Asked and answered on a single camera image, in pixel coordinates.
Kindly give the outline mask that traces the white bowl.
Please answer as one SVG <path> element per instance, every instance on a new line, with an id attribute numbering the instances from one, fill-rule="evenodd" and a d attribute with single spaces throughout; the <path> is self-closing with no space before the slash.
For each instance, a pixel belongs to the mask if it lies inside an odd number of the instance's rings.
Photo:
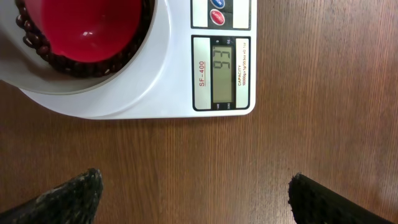
<path id="1" fill-rule="evenodd" d="M 103 77 L 77 78 L 60 73 L 23 43 L 25 32 L 16 24 L 19 10 L 14 1 L 1 1 L 1 80 L 17 88 L 48 95 L 71 95 L 93 90 L 125 72 L 137 58 L 145 44 L 158 5 L 154 1 L 154 12 L 149 30 L 137 53 L 120 71 Z"/>

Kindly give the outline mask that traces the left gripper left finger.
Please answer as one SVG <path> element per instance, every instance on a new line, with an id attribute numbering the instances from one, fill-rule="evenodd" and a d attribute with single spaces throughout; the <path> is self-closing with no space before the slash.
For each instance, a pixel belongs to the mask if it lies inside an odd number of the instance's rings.
<path id="1" fill-rule="evenodd" d="M 93 223 L 103 193 L 100 170 L 86 172 L 1 213 L 1 223 Z"/>

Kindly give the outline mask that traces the orange measuring scoop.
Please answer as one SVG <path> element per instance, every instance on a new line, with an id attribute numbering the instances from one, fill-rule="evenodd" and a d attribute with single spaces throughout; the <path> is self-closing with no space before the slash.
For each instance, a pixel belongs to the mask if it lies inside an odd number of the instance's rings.
<path id="1" fill-rule="evenodd" d="M 26 0 L 52 52 L 78 62 L 99 62 L 120 52 L 140 23 L 140 0 Z"/>

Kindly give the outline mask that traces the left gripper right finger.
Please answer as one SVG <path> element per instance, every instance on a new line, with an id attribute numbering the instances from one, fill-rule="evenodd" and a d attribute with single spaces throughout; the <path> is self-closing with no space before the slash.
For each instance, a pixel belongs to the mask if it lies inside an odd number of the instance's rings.
<path id="1" fill-rule="evenodd" d="M 288 194 L 297 224 L 392 224 L 301 173 L 292 177 Z"/>

